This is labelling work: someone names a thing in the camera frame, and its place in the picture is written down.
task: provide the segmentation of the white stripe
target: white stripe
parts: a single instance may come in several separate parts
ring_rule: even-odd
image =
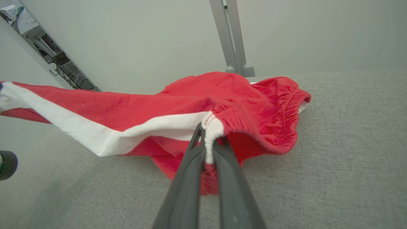
[[[307,103],[306,101],[302,101],[302,103],[298,107],[298,113],[301,113],[303,110],[305,110],[305,108],[308,106],[308,104],[309,103]]]
[[[210,111],[202,121],[202,128],[205,130],[205,162],[213,164],[212,146],[219,137],[224,136],[224,127],[221,120]]]
[[[123,132],[113,130],[50,102],[11,82],[3,83],[0,106],[32,108],[98,156],[126,154],[148,136],[189,141],[208,112],[154,117]]]

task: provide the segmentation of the black cylindrical object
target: black cylindrical object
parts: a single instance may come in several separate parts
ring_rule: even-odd
[[[0,181],[4,181],[15,173],[18,160],[17,156],[10,151],[0,150],[0,157]]]

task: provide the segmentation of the gray fabric surface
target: gray fabric surface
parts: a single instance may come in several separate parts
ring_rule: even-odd
[[[407,70],[289,77],[313,96],[296,146],[243,167],[268,227],[406,228]],[[170,185],[148,157],[99,158],[57,129],[18,156],[2,229],[150,228]],[[217,196],[200,212],[200,228],[219,228]]]

